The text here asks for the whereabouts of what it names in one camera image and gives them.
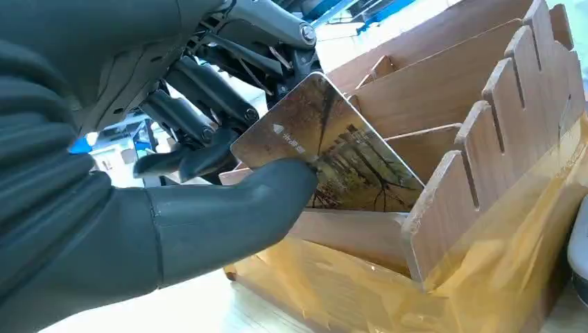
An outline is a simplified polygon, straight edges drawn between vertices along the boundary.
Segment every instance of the card with tree photo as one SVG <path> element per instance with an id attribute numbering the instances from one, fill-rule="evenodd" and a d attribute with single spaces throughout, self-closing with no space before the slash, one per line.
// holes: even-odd
<path id="1" fill-rule="evenodd" d="M 252 169 L 285 157 L 313 165 L 319 185 L 309 207 L 409 212 L 423 190 L 418 177 L 321 73 L 305 78 L 231 149 Z"/>

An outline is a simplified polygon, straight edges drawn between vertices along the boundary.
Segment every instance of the table surface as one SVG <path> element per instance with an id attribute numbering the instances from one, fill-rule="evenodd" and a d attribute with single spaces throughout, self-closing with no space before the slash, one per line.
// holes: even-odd
<path id="1" fill-rule="evenodd" d="M 43 333 L 312 333 L 222 271 L 115 305 L 72 316 Z M 588 332 L 588 308 L 568 286 L 542 333 Z"/>

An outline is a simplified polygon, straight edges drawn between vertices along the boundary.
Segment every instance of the robotic hand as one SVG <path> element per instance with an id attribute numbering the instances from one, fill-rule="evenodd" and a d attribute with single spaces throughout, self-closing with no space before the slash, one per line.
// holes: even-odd
<path id="1" fill-rule="evenodd" d="M 5 0 L 0 13 L 0 332 L 143 295 L 286 235 L 317 185 L 302 162 L 233 187 L 117 189 L 67 149 L 140 108 L 179 148 L 138 161 L 139 175 L 214 180 L 258 115 L 195 57 L 272 104 L 320 69 L 308 24 L 269 0 Z"/>

